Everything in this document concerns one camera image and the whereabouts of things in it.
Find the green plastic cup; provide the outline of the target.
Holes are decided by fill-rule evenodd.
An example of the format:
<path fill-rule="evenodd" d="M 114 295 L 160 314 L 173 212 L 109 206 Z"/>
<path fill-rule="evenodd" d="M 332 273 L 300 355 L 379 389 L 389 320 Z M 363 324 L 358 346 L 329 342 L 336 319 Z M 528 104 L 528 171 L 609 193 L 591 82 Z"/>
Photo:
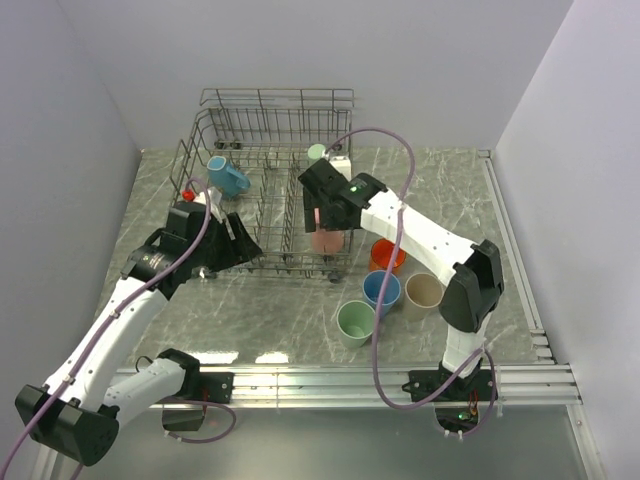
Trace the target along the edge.
<path fill-rule="evenodd" d="M 347 349 L 362 347 L 372 336 L 375 312 L 366 302 L 352 300 L 344 303 L 337 313 L 339 340 Z"/>
<path fill-rule="evenodd" d="M 311 145 L 307 150 L 308 164 L 313 165 L 319 160 L 327 159 L 327 148 L 325 145 L 316 143 Z"/>

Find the pink plastic cup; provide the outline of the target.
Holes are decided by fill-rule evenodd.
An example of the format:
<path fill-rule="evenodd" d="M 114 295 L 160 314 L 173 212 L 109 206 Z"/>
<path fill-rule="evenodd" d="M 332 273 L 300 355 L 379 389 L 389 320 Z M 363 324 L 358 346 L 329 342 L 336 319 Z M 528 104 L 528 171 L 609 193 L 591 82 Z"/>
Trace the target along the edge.
<path fill-rule="evenodd" d="M 320 210 L 314 209 L 315 230 L 311 233 L 311 246 L 314 252 L 323 255 L 334 255 L 344 245 L 343 231 L 329 231 L 320 225 Z"/>

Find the light blue floral mug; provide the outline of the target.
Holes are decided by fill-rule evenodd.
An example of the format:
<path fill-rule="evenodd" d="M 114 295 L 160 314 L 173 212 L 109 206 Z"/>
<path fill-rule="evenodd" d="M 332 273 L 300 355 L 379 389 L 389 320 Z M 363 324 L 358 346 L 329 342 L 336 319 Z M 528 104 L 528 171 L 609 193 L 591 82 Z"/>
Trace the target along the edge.
<path fill-rule="evenodd" d="M 250 179 L 237 170 L 224 156 L 213 156 L 207 163 L 210 183 L 216 187 L 225 199 L 233 199 L 245 194 L 251 188 Z"/>

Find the blue plastic cup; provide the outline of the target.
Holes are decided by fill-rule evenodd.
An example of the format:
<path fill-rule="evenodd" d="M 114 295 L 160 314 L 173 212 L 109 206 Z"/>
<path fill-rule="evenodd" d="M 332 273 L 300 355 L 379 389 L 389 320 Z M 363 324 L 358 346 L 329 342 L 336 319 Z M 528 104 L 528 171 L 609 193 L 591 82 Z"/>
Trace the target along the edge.
<path fill-rule="evenodd" d="M 369 272 L 363 280 L 362 290 L 365 302 L 368 303 L 373 309 L 376 309 L 378 299 L 383 292 L 382 285 L 385 275 L 385 271 L 376 270 Z M 382 296 L 383 300 L 381 303 L 380 313 L 381 318 L 384 318 L 389 313 L 389 311 L 397 304 L 403 293 L 401 283 L 394 274 L 390 275 L 387 282 L 386 290 L 383 293 L 384 295 Z"/>

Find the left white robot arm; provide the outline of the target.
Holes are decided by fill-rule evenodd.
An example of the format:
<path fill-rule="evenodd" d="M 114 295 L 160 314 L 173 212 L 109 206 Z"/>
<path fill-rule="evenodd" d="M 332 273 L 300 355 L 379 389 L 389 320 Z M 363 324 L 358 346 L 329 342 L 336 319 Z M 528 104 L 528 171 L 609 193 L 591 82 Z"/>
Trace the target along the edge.
<path fill-rule="evenodd" d="M 169 397 L 202 400 L 199 361 L 176 349 L 161 352 L 124 381 L 112 379 L 195 269 L 220 272 L 261 253 L 237 213 L 216 216 L 201 204 L 175 204 L 165 226 L 128 256 L 111 298 L 68 360 L 42 386 L 26 385 L 17 395 L 30 437 L 92 466 L 119 430 L 154 403 Z"/>

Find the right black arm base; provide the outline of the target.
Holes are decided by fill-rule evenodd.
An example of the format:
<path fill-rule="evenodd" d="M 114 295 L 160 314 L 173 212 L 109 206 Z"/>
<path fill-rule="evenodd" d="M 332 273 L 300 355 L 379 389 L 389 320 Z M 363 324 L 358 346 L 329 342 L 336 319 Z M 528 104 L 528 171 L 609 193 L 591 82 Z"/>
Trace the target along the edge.
<path fill-rule="evenodd" d="M 434 393 L 449 377 L 443 369 L 411 370 L 402 391 L 417 403 Z M 433 400 L 437 425 L 444 434 L 463 438 L 482 424 L 480 404 L 487 402 L 490 411 L 497 399 L 497 384 L 492 372 L 477 368 L 466 378 L 456 378 Z"/>

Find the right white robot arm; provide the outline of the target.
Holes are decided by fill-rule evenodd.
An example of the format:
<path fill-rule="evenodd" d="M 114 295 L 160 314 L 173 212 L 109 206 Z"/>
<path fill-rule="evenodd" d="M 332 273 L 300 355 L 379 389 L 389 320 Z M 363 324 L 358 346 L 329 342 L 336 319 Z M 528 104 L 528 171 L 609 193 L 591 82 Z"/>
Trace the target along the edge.
<path fill-rule="evenodd" d="M 476 384 L 487 318 L 504 292 L 499 248 L 491 241 L 460 237 L 401 202 L 383 182 L 367 173 L 347 179 L 320 159 L 299 175 L 303 186 L 305 228 L 363 229 L 394 241 L 402 217 L 400 249 L 426 267 L 444 287 L 439 304 L 448 324 L 440 386 L 462 399 Z"/>

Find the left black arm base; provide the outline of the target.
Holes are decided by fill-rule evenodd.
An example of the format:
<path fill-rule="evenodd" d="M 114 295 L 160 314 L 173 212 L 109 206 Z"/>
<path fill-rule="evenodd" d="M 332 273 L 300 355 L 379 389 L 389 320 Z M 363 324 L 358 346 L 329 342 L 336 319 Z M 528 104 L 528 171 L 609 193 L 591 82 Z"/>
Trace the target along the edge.
<path fill-rule="evenodd" d="M 174 439 L 186 443 L 207 443 L 224 438 L 236 425 L 237 416 L 229 406 L 234 374 L 229 372 L 199 374 L 187 380 L 187 385 L 178 393 L 163 400 L 165 408 L 161 414 L 162 428 Z M 183 437 L 186 433 L 200 431 L 210 413 L 220 411 L 229 416 L 228 425 L 221 433 L 209 439 Z"/>

